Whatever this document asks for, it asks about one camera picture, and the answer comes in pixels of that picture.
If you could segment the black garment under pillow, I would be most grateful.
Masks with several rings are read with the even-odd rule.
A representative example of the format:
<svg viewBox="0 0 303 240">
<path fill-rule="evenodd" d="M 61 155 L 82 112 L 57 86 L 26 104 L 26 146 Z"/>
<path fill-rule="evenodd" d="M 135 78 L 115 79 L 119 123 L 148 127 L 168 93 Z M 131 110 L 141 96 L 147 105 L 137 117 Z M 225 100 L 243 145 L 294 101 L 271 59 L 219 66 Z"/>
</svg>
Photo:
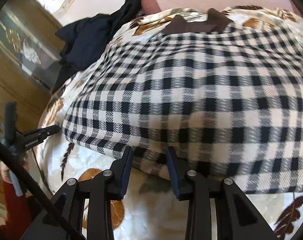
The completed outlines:
<svg viewBox="0 0 303 240">
<path fill-rule="evenodd" d="M 141 9 L 141 0 L 125 0 L 121 8 L 110 15 L 114 20 L 113 29 L 118 30 L 122 25 L 133 20 Z"/>
</svg>

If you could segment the wooden wardrobe with glass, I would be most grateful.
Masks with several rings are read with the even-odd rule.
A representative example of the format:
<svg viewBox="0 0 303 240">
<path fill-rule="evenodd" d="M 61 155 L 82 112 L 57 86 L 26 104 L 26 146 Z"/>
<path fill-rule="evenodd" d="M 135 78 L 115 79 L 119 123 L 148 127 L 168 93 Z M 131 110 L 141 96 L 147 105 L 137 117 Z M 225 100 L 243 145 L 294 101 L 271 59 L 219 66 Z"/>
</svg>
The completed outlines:
<svg viewBox="0 0 303 240">
<path fill-rule="evenodd" d="M 60 71 L 60 28 L 37 0 L 7 0 L 0 9 L 0 140 L 11 101 L 17 103 L 17 129 L 37 128 Z"/>
</svg>

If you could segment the dark navy garment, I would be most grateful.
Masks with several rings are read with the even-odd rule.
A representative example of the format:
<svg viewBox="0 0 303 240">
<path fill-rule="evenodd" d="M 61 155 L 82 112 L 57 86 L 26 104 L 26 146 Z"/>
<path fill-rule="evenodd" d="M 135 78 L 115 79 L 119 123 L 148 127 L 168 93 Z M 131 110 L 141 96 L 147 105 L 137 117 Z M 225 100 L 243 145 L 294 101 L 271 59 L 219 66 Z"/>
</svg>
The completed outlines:
<svg viewBox="0 0 303 240">
<path fill-rule="evenodd" d="M 59 53 L 61 69 L 53 92 L 75 73 L 87 69 L 101 57 L 118 20 L 116 14 L 97 14 L 92 18 L 72 22 L 56 31 L 56 37 L 64 41 L 65 45 Z"/>
</svg>

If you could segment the black white checkered coat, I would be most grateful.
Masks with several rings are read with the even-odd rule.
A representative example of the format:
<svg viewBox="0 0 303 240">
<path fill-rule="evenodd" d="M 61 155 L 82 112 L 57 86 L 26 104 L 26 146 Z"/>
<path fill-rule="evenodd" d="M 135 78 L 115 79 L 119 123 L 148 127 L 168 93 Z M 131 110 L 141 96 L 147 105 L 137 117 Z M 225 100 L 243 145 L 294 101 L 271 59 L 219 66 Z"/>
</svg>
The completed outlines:
<svg viewBox="0 0 303 240">
<path fill-rule="evenodd" d="M 74 144 L 166 177 L 173 147 L 246 193 L 303 191 L 303 19 L 163 11 L 125 24 L 66 112 Z"/>
</svg>

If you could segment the leaf patterned plush blanket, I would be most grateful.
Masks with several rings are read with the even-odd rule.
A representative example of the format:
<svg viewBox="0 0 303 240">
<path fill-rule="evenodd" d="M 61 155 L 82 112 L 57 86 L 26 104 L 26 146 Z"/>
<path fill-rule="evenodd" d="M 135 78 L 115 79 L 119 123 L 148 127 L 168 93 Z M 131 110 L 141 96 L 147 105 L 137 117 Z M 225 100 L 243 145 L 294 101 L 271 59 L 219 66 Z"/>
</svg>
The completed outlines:
<svg viewBox="0 0 303 240">
<path fill-rule="evenodd" d="M 260 11 L 263 9 L 278 11 L 281 15 L 286 12 L 296 15 L 281 8 L 267 9 L 254 5 L 237 5 L 219 12 L 229 10 Z M 168 9 L 166 11 L 183 12 L 184 10 L 200 12 L 189 8 Z M 80 71 L 70 77 L 52 96 L 41 116 L 40 127 L 58 125 L 62 128 L 67 110 L 84 86 L 83 73 L 85 71 Z M 34 157 L 40 168 L 43 181 L 52 193 L 56 193 L 68 179 L 90 179 L 109 168 L 112 162 L 117 160 L 109 155 L 101 154 L 68 141 L 62 131 L 36 146 Z M 224 178 L 206 176 L 212 179 Z M 276 234 L 277 239 L 290 239 L 303 223 L 303 191 L 246 194 L 263 215 Z M 133 165 L 129 188 L 124 200 L 112 203 L 115 238 L 183 239 L 186 229 L 186 211 L 187 204 L 175 200 L 170 187 L 167 163 L 166 177 L 143 172 Z"/>
</svg>

